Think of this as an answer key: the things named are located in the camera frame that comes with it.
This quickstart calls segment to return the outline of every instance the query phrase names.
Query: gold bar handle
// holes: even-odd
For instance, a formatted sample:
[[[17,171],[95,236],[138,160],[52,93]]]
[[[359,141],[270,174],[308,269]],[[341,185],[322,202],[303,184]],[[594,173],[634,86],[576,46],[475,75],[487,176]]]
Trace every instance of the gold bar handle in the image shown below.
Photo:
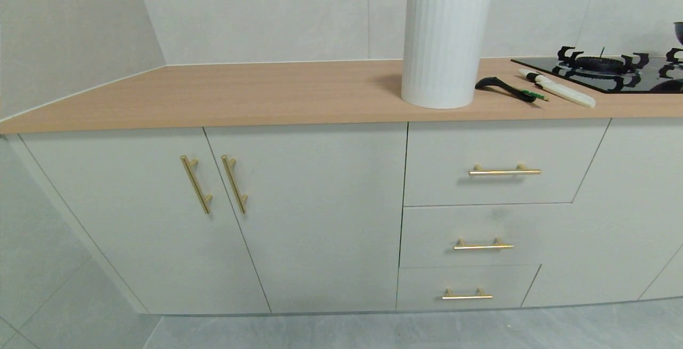
[[[483,292],[483,289],[477,288],[476,293],[473,295],[463,295],[463,296],[456,296],[456,295],[451,295],[451,290],[446,288],[446,294],[441,296],[442,300],[487,300],[493,298],[492,295],[486,295],[486,293]]]
[[[235,172],[232,171],[232,168],[235,167],[237,160],[235,160],[234,158],[229,159],[227,155],[222,155],[220,159],[223,160],[225,172],[227,173],[227,177],[230,179],[230,186],[232,186],[232,191],[233,193],[235,193],[235,196],[237,197],[237,205],[240,206],[240,211],[243,215],[245,215],[247,213],[247,209],[245,206],[247,204],[247,199],[249,198],[249,196],[246,194],[240,194],[240,190],[237,188],[237,183],[235,182]]]
[[[185,166],[185,172],[187,172],[187,176],[190,178],[190,182],[192,183],[192,187],[195,188],[195,193],[197,193],[197,198],[200,199],[200,204],[202,204],[202,209],[204,210],[204,213],[211,213],[211,209],[209,208],[209,204],[211,203],[211,199],[213,198],[212,194],[207,194],[206,196],[202,193],[202,188],[200,187],[200,183],[197,181],[197,176],[195,175],[195,171],[193,168],[195,165],[198,164],[198,160],[196,158],[189,160],[187,158],[187,155],[181,155],[180,160],[182,161],[182,165]]]
[[[503,241],[500,240],[500,238],[495,237],[493,239],[493,244],[491,245],[466,245],[465,240],[463,238],[458,238],[458,243],[456,246],[453,247],[454,250],[456,251],[466,251],[466,250],[480,250],[480,249],[512,249],[514,248],[514,245],[511,244],[503,244]]]
[[[534,176],[541,174],[540,169],[527,169],[524,164],[518,164],[517,169],[512,171],[485,171],[480,164],[474,166],[470,176]]]

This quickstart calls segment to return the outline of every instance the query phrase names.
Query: drawer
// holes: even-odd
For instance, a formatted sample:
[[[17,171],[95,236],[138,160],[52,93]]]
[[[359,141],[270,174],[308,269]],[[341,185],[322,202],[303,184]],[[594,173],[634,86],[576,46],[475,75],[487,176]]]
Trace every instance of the drawer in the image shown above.
[[[539,265],[463,266],[459,268],[402,268],[398,275],[397,310],[471,310],[520,307]],[[477,289],[492,298],[443,300],[476,296]]]
[[[570,203],[469,205],[404,208],[401,267],[543,264],[562,232],[557,220],[571,218]],[[454,249],[493,246],[496,238],[511,249]]]
[[[608,120],[410,123],[405,206],[566,203],[578,190]],[[471,176],[539,169],[532,176]]]

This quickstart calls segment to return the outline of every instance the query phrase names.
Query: white cabinet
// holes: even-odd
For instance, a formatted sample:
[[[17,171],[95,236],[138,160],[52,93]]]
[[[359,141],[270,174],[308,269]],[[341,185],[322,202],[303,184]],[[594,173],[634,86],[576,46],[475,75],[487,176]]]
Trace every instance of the white cabinet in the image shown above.
[[[22,135],[73,214],[151,313],[267,313],[201,128]],[[212,194],[200,206],[198,188]]]
[[[524,306],[637,300],[683,240],[683,118],[612,120]]]
[[[429,206],[403,210],[401,268],[542,264],[555,246],[552,224],[571,203]],[[454,249],[463,245],[487,249]],[[495,248],[494,241],[512,247]]]
[[[666,268],[650,284],[641,300],[652,298],[680,297],[683,296],[683,247],[673,256]]]
[[[405,123],[205,130],[274,313],[395,308]]]
[[[537,271],[537,265],[401,268],[398,310],[520,307]]]
[[[607,123],[410,123],[405,206],[571,202]],[[475,166],[540,174],[472,176]]]

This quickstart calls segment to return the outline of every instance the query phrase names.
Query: cabinet handle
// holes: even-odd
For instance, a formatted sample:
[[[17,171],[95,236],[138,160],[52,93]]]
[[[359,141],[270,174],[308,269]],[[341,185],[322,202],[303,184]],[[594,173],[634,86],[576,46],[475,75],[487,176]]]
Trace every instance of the cabinet handle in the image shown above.
[[[202,204],[202,209],[204,210],[204,213],[207,213],[208,215],[209,213],[211,213],[209,204],[211,203],[213,194],[207,194],[206,196],[204,196],[204,194],[202,193],[200,183],[198,183],[197,176],[195,176],[195,171],[192,169],[193,167],[195,167],[196,164],[198,164],[198,160],[196,158],[188,160],[187,155],[181,155],[180,160],[182,161],[182,165],[185,166],[185,171],[187,172],[187,176],[190,178],[192,187],[195,188],[197,198],[200,199],[200,204]]]
[[[462,296],[456,296],[456,295],[451,295],[451,290],[446,288],[446,294],[441,296],[442,300],[486,300],[493,298],[492,295],[485,295],[483,293],[483,289],[477,288],[476,293],[473,295],[462,295]]]
[[[474,166],[474,170],[470,171],[470,176],[532,176],[541,174],[540,169],[527,169],[524,164],[518,164],[517,169],[513,171],[485,171],[480,164]]]
[[[466,251],[466,250],[478,250],[478,249],[512,249],[514,245],[503,244],[500,238],[495,237],[493,239],[493,244],[491,245],[466,245],[465,240],[462,238],[458,239],[458,243],[453,247],[456,251]]]
[[[235,160],[234,158],[229,159],[227,155],[222,155],[220,159],[223,160],[225,172],[227,173],[227,177],[230,179],[230,186],[232,186],[232,191],[235,193],[235,196],[237,197],[237,205],[240,206],[240,211],[242,212],[242,214],[246,215],[247,209],[244,206],[246,206],[247,199],[249,198],[249,196],[246,194],[240,194],[240,190],[237,188],[237,183],[235,182],[235,173],[232,171],[232,168],[235,167],[237,160]]]

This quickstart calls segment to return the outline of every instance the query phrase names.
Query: wooden countertop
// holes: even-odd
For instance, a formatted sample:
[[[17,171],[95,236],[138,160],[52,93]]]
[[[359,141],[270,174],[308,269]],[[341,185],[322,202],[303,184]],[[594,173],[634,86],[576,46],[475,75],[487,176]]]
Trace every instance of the wooden countertop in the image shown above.
[[[0,133],[198,126],[403,121],[536,120],[683,116],[683,94],[602,94],[563,81],[597,101],[595,108],[548,94],[524,103],[477,91],[453,110],[425,109],[400,98],[400,60],[166,66],[37,108],[0,123]],[[480,77],[517,77],[521,65],[482,59]]]

